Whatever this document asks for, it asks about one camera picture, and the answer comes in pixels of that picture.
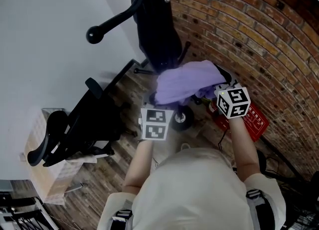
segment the knob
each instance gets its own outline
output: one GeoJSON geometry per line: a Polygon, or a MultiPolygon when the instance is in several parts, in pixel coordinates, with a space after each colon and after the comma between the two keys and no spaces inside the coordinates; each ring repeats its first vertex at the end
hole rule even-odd
{"type": "Polygon", "coordinates": [[[93,26],[88,29],[86,32],[86,39],[91,44],[97,44],[102,41],[104,37],[104,33],[102,31],[102,28],[99,26],[93,26]]]}

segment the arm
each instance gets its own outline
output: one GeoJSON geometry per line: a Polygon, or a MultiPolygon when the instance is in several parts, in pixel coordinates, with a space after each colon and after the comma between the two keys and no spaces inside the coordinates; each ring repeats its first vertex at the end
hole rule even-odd
{"type": "Polygon", "coordinates": [[[153,142],[144,140],[139,143],[125,176],[122,192],[137,195],[150,175],[153,157],[153,142]]]}
{"type": "Polygon", "coordinates": [[[237,175],[241,181],[260,173],[257,150],[241,117],[229,119],[237,175]]]}

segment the red box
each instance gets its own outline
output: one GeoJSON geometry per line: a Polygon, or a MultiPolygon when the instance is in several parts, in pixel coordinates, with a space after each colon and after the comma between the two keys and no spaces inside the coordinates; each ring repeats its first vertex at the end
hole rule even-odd
{"type": "MultiPolygon", "coordinates": [[[[254,103],[250,104],[247,115],[243,119],[253,142],[260,138],[269,125],[265,115],[254,103]]],[[[228,119],[224,115],[214,115],[213,120],[223,131],[229,129],[228,119]]]]}

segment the purple cloth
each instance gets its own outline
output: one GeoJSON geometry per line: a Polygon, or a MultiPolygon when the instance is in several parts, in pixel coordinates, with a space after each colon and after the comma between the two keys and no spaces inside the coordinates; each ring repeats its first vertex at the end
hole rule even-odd
{"type": "Polygon", "coordinates": [[[158,77],[155,101],[159,105],[180,102],[195,94],[214,97],[213,85],[226,82],[216,66],[208,61],[192,61],[182,67],[164,71],[158,77]]]}

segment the white sleeve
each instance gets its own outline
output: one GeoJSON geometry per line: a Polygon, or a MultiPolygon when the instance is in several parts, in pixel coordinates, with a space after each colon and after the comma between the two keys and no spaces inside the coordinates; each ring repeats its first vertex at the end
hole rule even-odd
{"type": "Polygon", "coordinates": [[[113,193],[108,197],[102,212],[97,230],[107,230],[110,219],[114,214],[122,209],[132,209],[132,203],[136,195],[129,193],[113,193]]]}
{"type": "Polygon", "coordinates": [[[286,221],[286,203],[275,179],[268,179],[263,174],[256,173],[245,181],[247,190],[259,189],[268,199],[275,217],[276,230],[280,230],[286,221]]]}

